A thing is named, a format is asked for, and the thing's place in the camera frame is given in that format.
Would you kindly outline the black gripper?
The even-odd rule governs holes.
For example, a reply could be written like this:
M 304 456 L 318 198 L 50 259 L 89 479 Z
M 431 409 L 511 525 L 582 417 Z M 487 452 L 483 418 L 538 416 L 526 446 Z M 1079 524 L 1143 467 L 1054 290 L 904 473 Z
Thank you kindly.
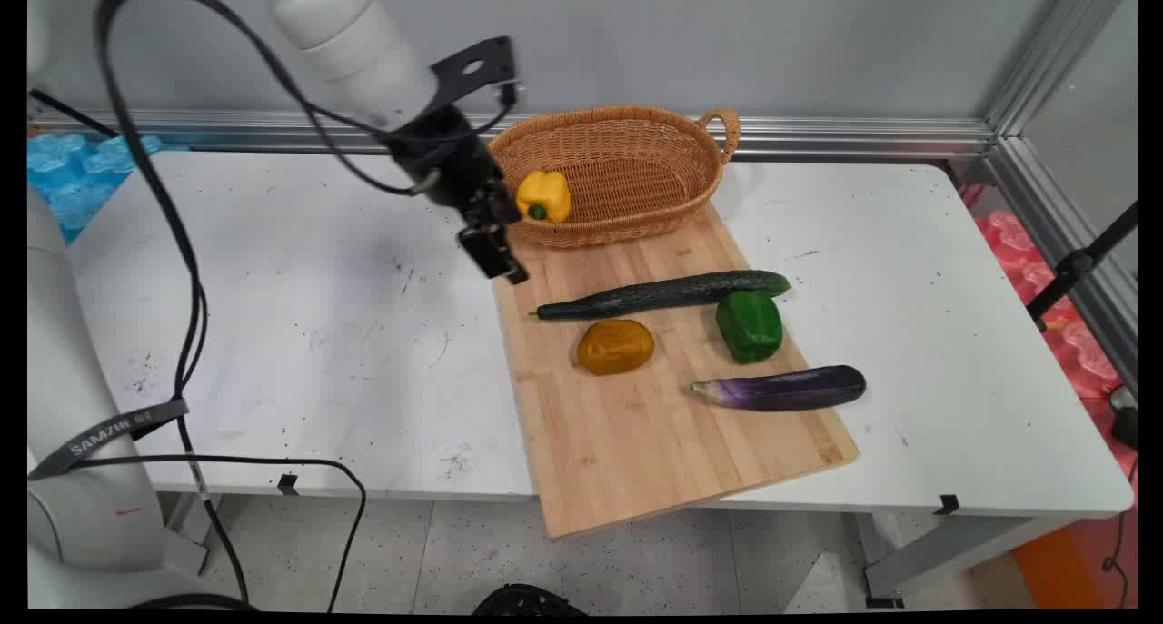
M 438 177 L 424 191 L 435 205 L 461 211 L 466 227 L 457 242 L 486 279 L 523 284 L 529 275 L 507 239 L 507 227 L 522 218 L 505 188 L 502 168 L 461 108 L 447 105 L 383 138 L 395 164 L 415 182 Z

